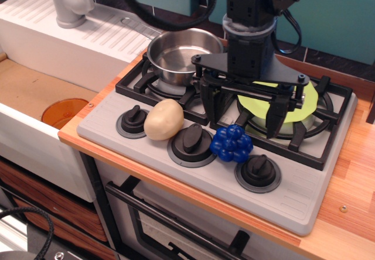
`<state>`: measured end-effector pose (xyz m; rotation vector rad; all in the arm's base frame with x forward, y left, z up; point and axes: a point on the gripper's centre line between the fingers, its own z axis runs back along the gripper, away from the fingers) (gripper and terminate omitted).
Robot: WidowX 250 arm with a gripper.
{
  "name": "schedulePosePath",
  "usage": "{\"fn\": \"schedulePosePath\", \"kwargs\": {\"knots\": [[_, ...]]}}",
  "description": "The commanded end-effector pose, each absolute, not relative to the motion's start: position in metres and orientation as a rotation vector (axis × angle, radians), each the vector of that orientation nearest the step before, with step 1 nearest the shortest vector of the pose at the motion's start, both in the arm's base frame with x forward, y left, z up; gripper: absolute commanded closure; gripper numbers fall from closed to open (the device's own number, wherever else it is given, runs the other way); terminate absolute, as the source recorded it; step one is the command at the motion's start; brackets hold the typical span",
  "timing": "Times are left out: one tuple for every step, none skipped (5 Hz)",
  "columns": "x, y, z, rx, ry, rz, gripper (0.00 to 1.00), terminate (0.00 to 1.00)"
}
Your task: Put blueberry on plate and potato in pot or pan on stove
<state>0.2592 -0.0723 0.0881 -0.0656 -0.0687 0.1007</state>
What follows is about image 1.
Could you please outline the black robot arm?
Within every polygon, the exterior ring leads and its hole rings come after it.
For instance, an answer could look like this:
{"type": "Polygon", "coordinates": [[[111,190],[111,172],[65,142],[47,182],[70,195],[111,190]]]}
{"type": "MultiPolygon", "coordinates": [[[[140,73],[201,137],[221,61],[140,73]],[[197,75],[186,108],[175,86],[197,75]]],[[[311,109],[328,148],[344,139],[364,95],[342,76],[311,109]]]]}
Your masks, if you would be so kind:
{"type": "MultiPolygon", "coordinates": [[[[206,11],[197,19],[175,24],[153,16],[144,9],[137,0],[124,0],[134,13],[147,24],[167,32],[183,31],[197,26],[209,18],[216,5],[216,0],[207,0],[206,11]]],[[[277,73],[274,50],[282,54],[292,54],[302,40],[301,28],[288,7],[299,0],[226,0],[226,14],[223,17],[223,29],[228,37],[227,68],[222,72],[229,79],[245,84],[261,80],[284,86],[297,86],[297,92],[303,92],[307,80],[298,80],[296,72],[277,73]],[[295,47],[289,51],[279,49],[276,41],[277,17],[284,15],[296,30],[299,39],[295,47]]],[[[280,100],[281,96],[272,98],[266,114],[267,138],[276,137],[290,109],[296,104],[291,96],[280,100]]]]}

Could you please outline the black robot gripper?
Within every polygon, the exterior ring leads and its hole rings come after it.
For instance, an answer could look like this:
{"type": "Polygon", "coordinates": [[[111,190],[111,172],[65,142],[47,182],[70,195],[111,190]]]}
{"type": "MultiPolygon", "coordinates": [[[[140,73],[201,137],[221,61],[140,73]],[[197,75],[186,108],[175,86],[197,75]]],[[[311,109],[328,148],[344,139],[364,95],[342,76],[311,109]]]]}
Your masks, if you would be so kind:
{"type": "Polygon", "coordinates": [[[253,26],[223,18],[227,51],[193,57],[200,96],[212,129],[225,112],[226,94],[270,101],[265,126],[267,139],[276,137],[287,114],[302,101],[309,77],[281,64],[275,57],[277,19],[253,26]]]}

